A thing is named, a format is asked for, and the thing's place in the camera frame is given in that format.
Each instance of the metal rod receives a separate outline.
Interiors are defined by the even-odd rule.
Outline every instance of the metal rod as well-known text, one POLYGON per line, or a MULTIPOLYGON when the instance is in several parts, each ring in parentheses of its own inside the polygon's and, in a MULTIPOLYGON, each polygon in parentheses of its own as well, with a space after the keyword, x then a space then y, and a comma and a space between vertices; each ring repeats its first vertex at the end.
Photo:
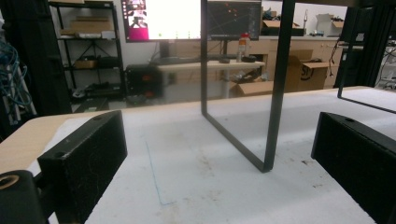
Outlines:
POLYGON ((381 107, 381 106, 369 105, 369 104, 366 104, 364 102, 348 99, 348 98, 345 98, 345 97, 341 97, 340 99, 345 100, 345 101, 349 101, 349 102, 352 102, 352 103, 355 103, 355 104, 358 104, 358 105, 365 105, 365 106, 369 106, 369 107, 374 108, 374 109, 379 109, 379 110, 383 110, 383 111, 386 111, 386 112, 389 112, 389 113, 392 113, 392 114, 396 114, 396 111, 391 110, 391 109, 386 109, 386 108, 381 107))
POLYGON ((247 147, 245 147, 236 137, 234 137, 230 132, 227 131, 220 123, 218 123, 209 114, 206 116, 207 120, 212 123, 212 125, 221 132, 231 144, 233 144, 254 166, 262 171, 263 163, 254 153, 252 153, 247 147))
POLYGON ((282 20, 280 22, 279 41, 277 43, 276 70, 274 88, 271 102, 270 121, 268 124, 267 145, 263 172, 268 172, 274 167, 276 143, 279 132, 279 123, 282 113, 283 94, 285 90, 286 74, 288 69, 291 29, 294 18, 295 0, 282 4, 282 20))
MULTIPOLYGON (((360 14, 361 14, 361 11, 358 10, 356 17, 353 20, 353 24, 357 24, 357 20, 358 20, 358 17, 360 16, 360 14)), ((341 82, 340 82, 340 86, 338 87, 338 93, 337 93, 338 98, 342 98, 343 88, 344 88, 344 84, 345 84, 345 81, 347 78, 347 71, 349 69, 349 64, 350 64, 348 62, 348 57, 350 57, 350 55, 352 55, 353 45, 355 43, 353 38, 356 37, 357 32, 358 32, 356 27, 357 27, 356 25, 353 26, 352 34, 350 36, 350 39, 348 40, 348 47, 347 47, 347 51, 346 51, 346 66, 344 67, 344 70, 341 73, 341 82)))
POLYGON ((201 0, 201 112, 207 116, 207 0, 201 0))
MULTIPOLYGON (((21 85, 23 87, 23 90, 26 91, 26 92, 29 92, 29 90, 27 89, 26 83, 24 81, 24 77, 22 76, 21 69, 19 67, 18 67, 18 75, 19 75, 19 79, 20 79, 21 85)), ((30 101, 31 102, 29 104, 29 107, 31 109, 31 113, 36 116, 37 115, 37 111, 35 110, 35 105, 33 104, 32 98, 30 98, 30 101)))

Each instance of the black box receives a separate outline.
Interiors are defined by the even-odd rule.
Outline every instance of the black box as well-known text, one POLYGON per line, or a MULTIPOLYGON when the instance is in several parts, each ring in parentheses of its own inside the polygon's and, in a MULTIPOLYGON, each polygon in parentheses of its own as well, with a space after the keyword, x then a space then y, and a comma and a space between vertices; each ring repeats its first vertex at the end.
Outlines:
POLYGON ((156 66, 131 64, 125 74, 128 95, 144 95, 148 99, 163 96, 163 74, 156 66))
POLYGON ((396 141, 354 119, 320 113, 311 157, 376 223, 396 223, 396 141))
POLYGON ((117 68, 119 67, 118 57, 99 57, 98 64, 99 68, 117 68))
MULTIPOLYGON (((279 27, 262 27, 262 35, 279 35, 279 27)), ((304 36, 304 29, 292 28, 292 36, 304 36)))

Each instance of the red bottle cap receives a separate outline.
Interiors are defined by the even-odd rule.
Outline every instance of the red bottle cap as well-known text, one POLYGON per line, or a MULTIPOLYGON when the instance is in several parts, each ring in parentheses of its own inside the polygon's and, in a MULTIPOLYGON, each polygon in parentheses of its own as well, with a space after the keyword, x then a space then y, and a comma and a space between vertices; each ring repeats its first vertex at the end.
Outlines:
POLYGON ((248 33, 241 34, 241 37, 249 37, 248 33))

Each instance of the desk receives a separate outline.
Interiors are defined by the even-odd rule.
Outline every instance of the desk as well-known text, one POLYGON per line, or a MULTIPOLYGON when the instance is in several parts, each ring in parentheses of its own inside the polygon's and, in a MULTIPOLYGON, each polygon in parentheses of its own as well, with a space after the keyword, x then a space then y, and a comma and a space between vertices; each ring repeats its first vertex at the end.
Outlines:
MULTIPOLYGON (((129 154, 87 223, 374 223, 310 158, 318 114, 341 114, 393 139, 396 117, 336 93, 285 94, 275 167, 267 174, 203 118, 198 102, 122 110, 129 154)), ((345 88, 345 95, 396 108, 393 92, 345 88)), ((209 101, 208 110, 263 154, 270 101, 221 99, 209 101)), ((46 145, 100 113, 28 121, 0 145, 0 173, 26 169, 46 145)))
MULTIPOLYGON (((224 74, 224 79, 220 83, 221 89, 222 89, 222 96, 223 98, 228 98, 229 97, 229 81, 230 81, 230 70, 233 69, 253 69, 253 68, 259 68, 261 66, 265 66, 265 63, 263 62, 255 62, 255 63, 237 63, 236 60, 230 60, 230 63, 219 63, 218 61, 209 61, 207 62, 207 70, 223 70, 225 72, 224 74)), ((171 65, 159 65, 158 66, 159 70, 163 73, 165 73, 164 76, 164 88, 167 87, 168 85, 168 75, 169 73, 176 73, 176 72, 181 72, 181 71, 191 71, 191 70, 199 70, 201 69, 201 64, 200 63, 182 63, 182 64, 171 64, 171 65)), ((200 83, 194 83, 192 85, 189 85, 189 89, 196 89, 197 91, 200 90, 200 83)), ((168 97, 168 92, 164 90, 164 99, 167 101, 168 97)))

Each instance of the bottle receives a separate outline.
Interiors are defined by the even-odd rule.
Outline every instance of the bottle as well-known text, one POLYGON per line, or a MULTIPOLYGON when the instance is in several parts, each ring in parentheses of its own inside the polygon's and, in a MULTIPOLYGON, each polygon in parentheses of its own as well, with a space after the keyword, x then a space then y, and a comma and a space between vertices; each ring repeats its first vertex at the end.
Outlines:
POLYGON ((237 57, 237 61, 240 59, 242 59, 243 57, 247 57, 249 56, 249 48, 250 48, 250 38, 248 33, 243 33, 241 34, 241 37, 239 38, 239 42, 238 42, 238 57, 237 57))

